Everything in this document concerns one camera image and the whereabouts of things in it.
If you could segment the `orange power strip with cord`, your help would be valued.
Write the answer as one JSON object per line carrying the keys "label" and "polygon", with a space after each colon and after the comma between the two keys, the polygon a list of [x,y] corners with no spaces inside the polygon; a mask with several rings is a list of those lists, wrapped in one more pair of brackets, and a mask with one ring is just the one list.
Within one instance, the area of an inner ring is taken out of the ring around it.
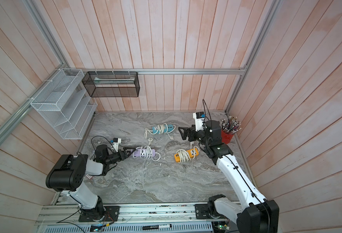
{"label": "orange power strip with cord", "polygon": [[183,163],[194,160],[199,155],[198,147],[194,146],[189,150],[179,149],[174,155],[174,159],[177,163]]}

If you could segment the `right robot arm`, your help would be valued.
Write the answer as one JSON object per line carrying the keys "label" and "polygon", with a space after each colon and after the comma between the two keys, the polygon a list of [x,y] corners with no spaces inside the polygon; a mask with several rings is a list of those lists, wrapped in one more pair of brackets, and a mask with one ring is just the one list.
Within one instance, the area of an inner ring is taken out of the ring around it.
{"label": "right robot arm", "polygon": [[279,206],[267,200],[239,166],[232,150],[223,143],[220,123],[196,119],[191,127],[180,127],[183,140],[198,141],[203,152],[222,171],[234,189],[239,204],[224,195],[210,197],[207,203],[211,218],[226,217],[234,222],[240,233],[276,233],[279,223]]}

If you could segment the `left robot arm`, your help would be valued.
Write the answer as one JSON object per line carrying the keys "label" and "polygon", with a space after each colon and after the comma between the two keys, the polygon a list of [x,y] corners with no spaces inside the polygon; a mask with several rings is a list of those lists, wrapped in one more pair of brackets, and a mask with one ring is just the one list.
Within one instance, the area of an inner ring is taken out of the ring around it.
{"label": "left robot arm", "polygon": [[75,200],[80,205],[81,215],[99,221],[106,215],[103,201],[89,190],[84,177],[106,176],[112,169],[111,165],[117,165],[135,151],[136,148],[124,147],[109,153],[108,145],[102,144],[96,147],[94,160],[86,154],[62,155],[47,175],[46,186]]}

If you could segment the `bundle of coloured pencils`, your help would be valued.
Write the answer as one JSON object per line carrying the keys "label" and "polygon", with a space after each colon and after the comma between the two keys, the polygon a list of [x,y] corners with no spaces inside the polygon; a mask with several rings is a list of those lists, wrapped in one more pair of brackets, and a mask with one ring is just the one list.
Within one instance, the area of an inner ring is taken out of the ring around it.
{"label": "bundle of coloured pencils", "polygon": [[237,117],[227,116],[221,121],[222,131],[228,135],[234,135],[241,130],[241,122]]}

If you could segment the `black mesh basket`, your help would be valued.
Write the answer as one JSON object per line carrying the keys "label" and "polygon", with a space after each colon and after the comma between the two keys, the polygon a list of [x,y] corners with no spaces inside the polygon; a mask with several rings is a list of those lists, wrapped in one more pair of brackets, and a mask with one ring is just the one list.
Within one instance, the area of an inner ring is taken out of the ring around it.
{"label": "black mesh basket", "polygon": [[130,71],[89,71],[82,83],[93,98],[136,98],[140,93],[138,74]]}

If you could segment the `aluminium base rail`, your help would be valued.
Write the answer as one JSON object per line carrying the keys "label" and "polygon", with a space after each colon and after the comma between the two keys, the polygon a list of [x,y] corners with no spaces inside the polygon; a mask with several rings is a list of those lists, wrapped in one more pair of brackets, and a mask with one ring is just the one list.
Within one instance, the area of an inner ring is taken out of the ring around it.
{"label": "aluminium base rail", "polygon": [[101,221],[82,222],[76,205],[42,208],[34,233],[145,233],[146,226],[159,226],[153,233],[236,233],[234,221],[210,218],[206,203],[107,204]]}

